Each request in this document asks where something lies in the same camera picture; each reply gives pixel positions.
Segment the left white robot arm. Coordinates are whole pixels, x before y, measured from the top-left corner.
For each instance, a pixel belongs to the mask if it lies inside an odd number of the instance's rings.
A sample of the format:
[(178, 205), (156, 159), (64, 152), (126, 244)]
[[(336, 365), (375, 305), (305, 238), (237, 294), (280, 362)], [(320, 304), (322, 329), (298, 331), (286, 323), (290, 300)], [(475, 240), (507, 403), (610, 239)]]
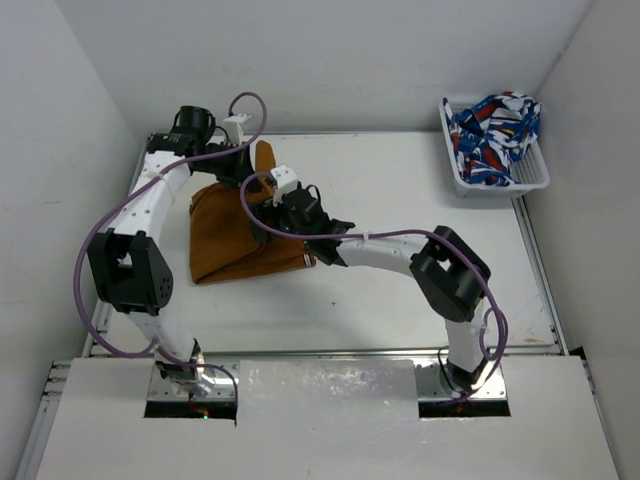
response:
[(88, 246), (99, 298), (131, 320), (153, 342), (160, 376), (186, 392), (203, 384), (207, 368), (188, 329), (167, 311), (174, 279), (158, 242), (177, 193), (195, 172), (239, 186), (253, 172), (238, 136), (215, 144), (212, 113), (183, 106), (166, 133), (150, 136), (134, 185), (136, 198), (123, 206)]

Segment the brown trousers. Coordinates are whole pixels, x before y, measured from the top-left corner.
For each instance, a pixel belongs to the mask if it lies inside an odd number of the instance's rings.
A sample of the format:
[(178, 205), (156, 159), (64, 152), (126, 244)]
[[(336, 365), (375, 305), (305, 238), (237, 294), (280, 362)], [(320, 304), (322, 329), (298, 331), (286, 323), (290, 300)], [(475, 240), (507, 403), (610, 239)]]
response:
[(253, 231), (241, 204), (240, 183), (218, 174), (191, 197), (189, 267), (196, 285), (313, 268), (316, 259), (301, 240)]

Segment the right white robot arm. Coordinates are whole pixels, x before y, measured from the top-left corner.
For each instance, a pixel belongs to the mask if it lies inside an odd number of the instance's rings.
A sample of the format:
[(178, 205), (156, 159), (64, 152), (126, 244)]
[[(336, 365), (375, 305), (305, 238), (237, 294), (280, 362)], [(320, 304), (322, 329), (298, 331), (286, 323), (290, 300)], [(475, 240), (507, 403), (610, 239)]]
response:
[(369, 267), (412, 278), (429, 307), (445, 322), (448, 356), (444, 377), (459, 395), (470, 394), (499, 354), (485, 342), (495, 300), (491, 271), (451, 228), (366, 234), (332, 218), (313, 186), (277, 189), (257, 204), (241, 203), (256, 230), (300, 240), (327, 266)]

